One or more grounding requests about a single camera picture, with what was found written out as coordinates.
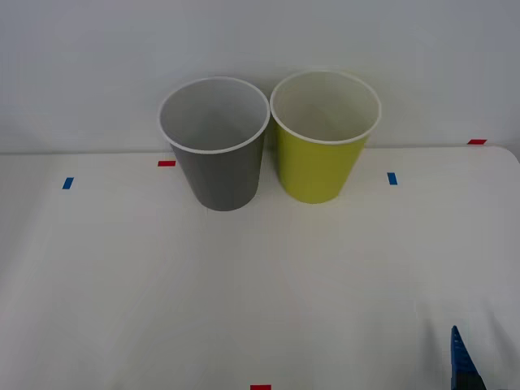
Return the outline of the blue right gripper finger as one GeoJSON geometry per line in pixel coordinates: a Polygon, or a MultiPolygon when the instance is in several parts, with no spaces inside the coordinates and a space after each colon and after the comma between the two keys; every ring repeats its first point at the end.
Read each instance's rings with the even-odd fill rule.
{"type": "Polygon", "coordinates": [[[482,377],[477,371],[462,341],[457,326],[451,329],[451,389],[486,390],[482,377]]]}

